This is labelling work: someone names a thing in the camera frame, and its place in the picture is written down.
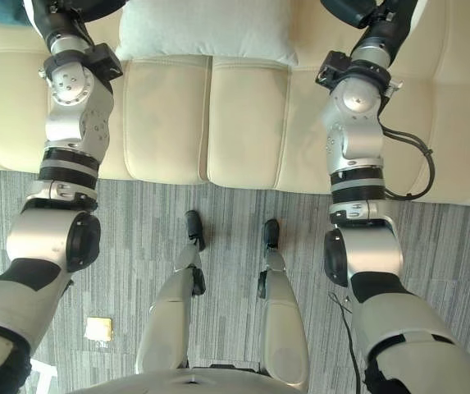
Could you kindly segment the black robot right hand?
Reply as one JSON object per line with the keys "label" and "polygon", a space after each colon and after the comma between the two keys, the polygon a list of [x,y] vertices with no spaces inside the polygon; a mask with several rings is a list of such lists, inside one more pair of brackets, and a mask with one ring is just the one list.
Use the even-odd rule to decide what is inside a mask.
{"label": "black robot right hand", "polygon": [[376,1],[321,0],[337,19],[358,30],[365,30],[352,52],[375,47],[387,53],[392,63],[412,29],[416,0]]}

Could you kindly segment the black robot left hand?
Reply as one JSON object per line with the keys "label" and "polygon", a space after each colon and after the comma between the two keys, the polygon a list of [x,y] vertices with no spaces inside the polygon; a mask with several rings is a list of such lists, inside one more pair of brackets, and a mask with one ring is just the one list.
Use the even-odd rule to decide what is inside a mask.
{"label": "black robot left hand", "polygon": [[126,0],[32,0],[23,3],[31,25],[47,45],[63,35],[73,35],[93,45],[85,24],[120,10]]}

